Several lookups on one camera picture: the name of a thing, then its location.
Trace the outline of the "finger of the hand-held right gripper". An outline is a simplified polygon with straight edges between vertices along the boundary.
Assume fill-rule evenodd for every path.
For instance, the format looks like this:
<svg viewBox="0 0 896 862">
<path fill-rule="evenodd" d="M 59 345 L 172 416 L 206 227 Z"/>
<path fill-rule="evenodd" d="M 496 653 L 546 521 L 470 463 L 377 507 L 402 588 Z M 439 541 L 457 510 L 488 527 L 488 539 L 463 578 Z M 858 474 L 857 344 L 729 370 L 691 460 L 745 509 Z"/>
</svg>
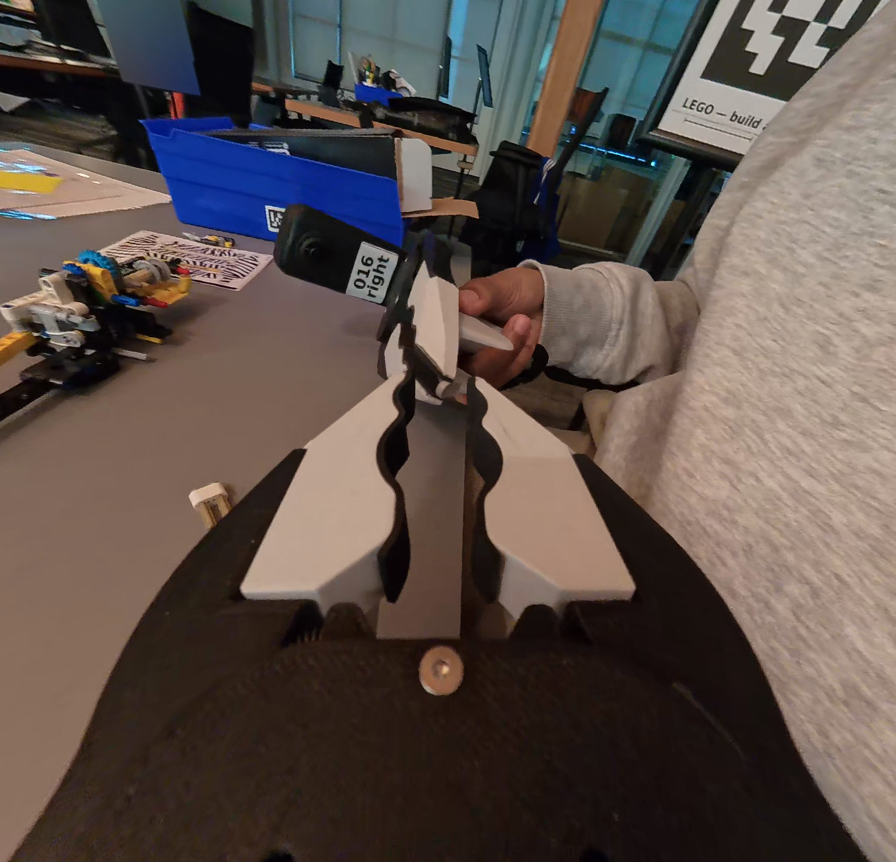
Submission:
<svg viewBox="0 0 896 862">
<path fill-rule="evenodd" d="M 377 328 L 380 343 L 377 373 L 381 379 L 413 374 L 413 353 L 416 345 L 414 306 L 408 302 L 387 307 Z"/>
<path fill-rule="evenodd" d="M 422 374 L 429 377 L 434 368 L 434 389 L 428 389 L 421 378 L 416 385 L 416 398 L 430 405 L 441 405 L 442 394 L 454 398 L 466 392 L 467 372 L 458 367 L 460 354 L 460 306 L 458 288 L 440 277 L 417 274 L 411 287 L 411 308 L 414 327 L 414 349 L 424 355 L 428 364 Z"/>
</svg>

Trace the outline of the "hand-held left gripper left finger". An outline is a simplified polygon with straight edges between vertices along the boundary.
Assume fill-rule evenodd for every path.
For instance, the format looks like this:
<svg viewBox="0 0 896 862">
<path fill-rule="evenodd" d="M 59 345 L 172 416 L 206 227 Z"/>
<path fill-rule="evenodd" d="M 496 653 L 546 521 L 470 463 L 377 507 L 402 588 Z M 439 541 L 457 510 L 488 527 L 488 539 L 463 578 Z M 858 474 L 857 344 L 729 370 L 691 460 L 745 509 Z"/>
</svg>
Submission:
<svg viewBox="0 0 896 862">
<path fill-rule="evenodd" d="M 409 458 L 415 380 L 393 375 L 302 449 L 240 586 L 251 600 L 300 599 L 322 613 L 374 610 L 406 584 L 410 539 L 397 475 Z"/>
</svg>

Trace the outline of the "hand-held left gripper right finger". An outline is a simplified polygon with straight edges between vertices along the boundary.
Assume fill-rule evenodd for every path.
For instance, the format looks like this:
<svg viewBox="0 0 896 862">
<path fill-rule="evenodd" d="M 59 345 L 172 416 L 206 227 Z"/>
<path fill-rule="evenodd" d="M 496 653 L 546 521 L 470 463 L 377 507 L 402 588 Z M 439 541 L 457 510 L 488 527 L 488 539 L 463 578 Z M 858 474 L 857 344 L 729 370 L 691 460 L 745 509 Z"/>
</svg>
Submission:
<svg viewBox="0 0 896 862">
<path fill-rule="evenodd" d="M 631 600 L 633 577 L 583 476 L 593 462 L 476 377 L 467 408 L 483 482 L 470 558 L 479 595 L 515 620 L 531 606 Z"/>
</svg>

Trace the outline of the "person's right forearm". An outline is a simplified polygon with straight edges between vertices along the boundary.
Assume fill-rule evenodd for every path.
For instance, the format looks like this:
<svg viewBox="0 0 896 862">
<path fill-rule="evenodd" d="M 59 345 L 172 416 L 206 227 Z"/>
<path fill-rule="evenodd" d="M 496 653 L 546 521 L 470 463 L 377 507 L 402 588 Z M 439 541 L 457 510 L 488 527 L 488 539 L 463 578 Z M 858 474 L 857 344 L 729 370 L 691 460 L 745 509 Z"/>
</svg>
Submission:
<svg viewBox="0 0 896 862">
<path fill-rule="evenodd" d="M 539 345 L 549 366 L 608 386 L 672 375 L 686 361 L 712 272 L 693 257 L 670 281 L 628 264 L 572 270 L 539 264 L 544 301 Z"/>
</svg>

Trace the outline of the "small tan lego piece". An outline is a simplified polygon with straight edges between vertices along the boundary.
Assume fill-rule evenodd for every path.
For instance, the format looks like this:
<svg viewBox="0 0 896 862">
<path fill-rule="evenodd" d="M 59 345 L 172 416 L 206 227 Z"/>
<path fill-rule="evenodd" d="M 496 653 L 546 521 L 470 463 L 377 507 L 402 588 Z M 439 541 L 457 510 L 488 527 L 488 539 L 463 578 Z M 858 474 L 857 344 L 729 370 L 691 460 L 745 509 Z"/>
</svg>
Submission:
<svg viewBox="0 0 896 862">
<path fill-rule="evenodd" d="M 198 487 L 188 494 L 191 507 L 206 530 L 213 529 L 232 510 L 229 488 L 220 482 Z"/>
</svg>

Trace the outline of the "partly built lego model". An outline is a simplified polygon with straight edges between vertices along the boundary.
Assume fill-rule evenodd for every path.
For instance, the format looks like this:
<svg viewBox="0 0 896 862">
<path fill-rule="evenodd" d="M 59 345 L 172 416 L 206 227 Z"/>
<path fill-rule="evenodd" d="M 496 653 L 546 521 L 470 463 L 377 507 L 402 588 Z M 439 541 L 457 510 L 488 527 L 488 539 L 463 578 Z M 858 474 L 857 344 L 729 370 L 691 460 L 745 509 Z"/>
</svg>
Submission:
<svg viewBox="0 0 896 862">
<path fill-rule="evenodd" d="M 43 397 L 71 394 L 118 374 L 123 359 L 146 355 L 129 341 L 163 344 L 172 330 L 156 317 L 185 300 L 192 278 L 182 259 L 142 254 L 116 259 L 86 250 L 57 270 L 39 272 L 38 290 L 1 306 L 1 363 L 34 363 L 1 394 L 1 420 Z"/>
</svg>

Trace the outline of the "person's right hand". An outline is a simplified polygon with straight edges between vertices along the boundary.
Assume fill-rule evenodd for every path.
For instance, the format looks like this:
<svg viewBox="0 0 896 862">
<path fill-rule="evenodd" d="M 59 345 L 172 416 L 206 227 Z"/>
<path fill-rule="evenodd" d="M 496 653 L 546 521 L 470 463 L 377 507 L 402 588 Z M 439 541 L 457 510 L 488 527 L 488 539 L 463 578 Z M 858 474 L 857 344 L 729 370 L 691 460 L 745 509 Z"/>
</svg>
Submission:
<svg viewBox="0 0 896 862">
<path fill-rule="evenodd" d="M 505 269 L 476 278 L 459 290 L 459 310 L 501 329 L 511 351 L 484 348 L 460 358 L 462 368 L 498 389 L 507 387 L 531 364 L 540 341 L 545 301 L 541 273 L 529 267 Z"/>
</svg>

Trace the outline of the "blue plastic bin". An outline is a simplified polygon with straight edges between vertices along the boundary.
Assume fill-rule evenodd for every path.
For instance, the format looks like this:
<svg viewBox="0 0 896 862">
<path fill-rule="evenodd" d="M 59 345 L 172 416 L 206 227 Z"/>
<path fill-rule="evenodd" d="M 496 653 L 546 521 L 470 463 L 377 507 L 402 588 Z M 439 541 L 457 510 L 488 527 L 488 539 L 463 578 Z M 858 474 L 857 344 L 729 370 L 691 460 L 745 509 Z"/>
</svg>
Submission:
<svg viewBox="0 0 896 862">
<path fill-rule="evenodd" d="M 405 221 L 395 179 L 216 138 L 228 118 L 141 122 L 179 221 L 274 241 L 289 206 L 302 204 L 401 246 Z"/>
</svg>

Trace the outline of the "striped sticker sheet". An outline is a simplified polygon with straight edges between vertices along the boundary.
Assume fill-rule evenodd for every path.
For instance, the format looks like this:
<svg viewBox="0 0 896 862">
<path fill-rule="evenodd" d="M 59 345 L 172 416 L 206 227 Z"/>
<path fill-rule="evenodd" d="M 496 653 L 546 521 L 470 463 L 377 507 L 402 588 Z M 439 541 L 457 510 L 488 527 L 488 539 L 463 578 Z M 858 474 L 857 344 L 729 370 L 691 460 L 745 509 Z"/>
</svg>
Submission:
<svg viewBox="0 0 896 862">
<path fill-rule="evenodd" d="M 196 283 L 233 292 L 248 286 L 273 262 L 271 253 L 212 246 L 153 230 L 139 230 L 98 252 L 118 262 L 154 257 L 171 264 L 176 259 Z"/>
</svg>

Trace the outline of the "wooden office desk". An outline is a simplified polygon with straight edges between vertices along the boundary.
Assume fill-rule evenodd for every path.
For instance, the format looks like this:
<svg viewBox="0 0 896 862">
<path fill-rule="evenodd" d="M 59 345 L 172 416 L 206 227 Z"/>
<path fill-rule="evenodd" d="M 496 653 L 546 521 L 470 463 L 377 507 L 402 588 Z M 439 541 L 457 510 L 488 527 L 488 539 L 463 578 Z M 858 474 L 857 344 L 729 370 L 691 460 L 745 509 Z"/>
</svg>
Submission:
<svg viewBox="0 0 896 862">
<path fill-rule="evenodd" d="M 252 94 L 260 100 L 275 104 L 284 110 L 289 118 L 317 119 L 331 125 L 339 125 L 344 128 L 361 129 L 365 126 L 365 117 L 358 112 L 344 107 L 332 107 L 318 100 L 299 98 L 295 94 L 296 88 L 278 86 L 253 81 Z M 478 143 L 466 143 L 463 141 L 447 139 L 437 134 L 418 127 L 406 128 L 395 126 L 389 122 L 383 122 L 374 118 L 369 119 L 370 128 L 392 130 L 399 132 L 405 138 L 420 139 L 427 143 L 432 150 L 441 154 L 450 153 L 458 157 L 458 168 L 463 172 L 472 171 L 478 157 Z"/>
</svg>

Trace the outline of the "black office chair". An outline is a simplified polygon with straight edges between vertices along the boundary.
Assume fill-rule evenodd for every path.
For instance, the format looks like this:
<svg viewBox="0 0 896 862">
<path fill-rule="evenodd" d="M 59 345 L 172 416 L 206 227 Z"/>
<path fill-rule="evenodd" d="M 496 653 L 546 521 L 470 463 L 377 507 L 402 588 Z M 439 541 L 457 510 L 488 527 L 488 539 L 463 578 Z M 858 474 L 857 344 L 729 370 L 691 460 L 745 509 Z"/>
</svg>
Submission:
<svg viewBox="0 0 896 862">
<path fill-rule="evenodd" d="M 496 274 L 529 259 L 547 263 L 559 253 L 559 188 L 608 94 L 608 87 L 585 94 L 585 103 L 579 108 L 581 118 L 556 160 L 509 141 L 502 141 L 491 152 L 487 173 L 469 197 L 476 205 L 477 218 L 466 218 L 459 237 L 469 247 L 473 278 Z"/>
</svg>

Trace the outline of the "black bag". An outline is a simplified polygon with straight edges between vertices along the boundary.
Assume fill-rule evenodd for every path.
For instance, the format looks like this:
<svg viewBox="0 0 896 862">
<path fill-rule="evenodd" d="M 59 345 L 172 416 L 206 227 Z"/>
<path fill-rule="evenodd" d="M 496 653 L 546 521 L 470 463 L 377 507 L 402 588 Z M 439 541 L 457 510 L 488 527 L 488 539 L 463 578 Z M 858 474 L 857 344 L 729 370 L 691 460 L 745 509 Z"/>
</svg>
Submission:
<svg viewBox="0 0 896 862">
<path fill-rule="evenodd" d="M 385 104 L 364 105 L 374 121 L 393 127 L 467 145 L 477 145 L 472 126 L 475 115 L 439 100 L 420 97 L 396 97 Z"/>
</svg>

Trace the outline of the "yellow flat piece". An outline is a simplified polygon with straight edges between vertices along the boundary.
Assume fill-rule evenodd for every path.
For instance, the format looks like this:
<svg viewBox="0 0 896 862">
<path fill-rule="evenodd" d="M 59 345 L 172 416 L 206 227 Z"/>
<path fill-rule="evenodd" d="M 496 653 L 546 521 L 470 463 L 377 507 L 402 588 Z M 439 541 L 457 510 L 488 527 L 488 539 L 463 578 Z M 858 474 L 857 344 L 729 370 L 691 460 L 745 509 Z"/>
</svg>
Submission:
<svg viewBox="0 0 896 862">
<path fill-rule="evenodd" d="M 63 183 L 58 174 L 41 171 L 24 163 L 2 163 L 1 189 L 16 194 L 47 195 L 54 193 Z"/>
</svg>

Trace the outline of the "framed task sign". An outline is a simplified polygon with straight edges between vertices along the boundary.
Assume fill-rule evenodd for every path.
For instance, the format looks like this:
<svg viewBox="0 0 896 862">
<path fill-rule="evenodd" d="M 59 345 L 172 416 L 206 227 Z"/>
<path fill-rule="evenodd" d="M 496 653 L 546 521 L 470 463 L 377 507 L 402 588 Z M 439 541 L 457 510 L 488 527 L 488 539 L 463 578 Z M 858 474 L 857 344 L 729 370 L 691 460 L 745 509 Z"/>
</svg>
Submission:
<svg viewBox="0 0 896 862">
<path fill-rule="evenodd" d="M 638 138 L 733 171 L 796 92 L 891 0 L 700 0 Z"/>
</svg>

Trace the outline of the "wooden post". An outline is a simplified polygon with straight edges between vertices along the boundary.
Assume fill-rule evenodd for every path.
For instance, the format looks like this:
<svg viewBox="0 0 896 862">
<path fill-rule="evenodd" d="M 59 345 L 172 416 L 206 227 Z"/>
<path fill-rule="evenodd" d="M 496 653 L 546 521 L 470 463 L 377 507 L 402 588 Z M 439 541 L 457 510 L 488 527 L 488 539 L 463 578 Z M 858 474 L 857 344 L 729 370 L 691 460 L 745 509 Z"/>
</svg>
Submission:
<svg viewBox="0 0 896 862">
<path fill-rule="evenodd" d="M 532 118 L 527 146 L 552 158 L 606 0 L 566 0 Z"/>
</svg>

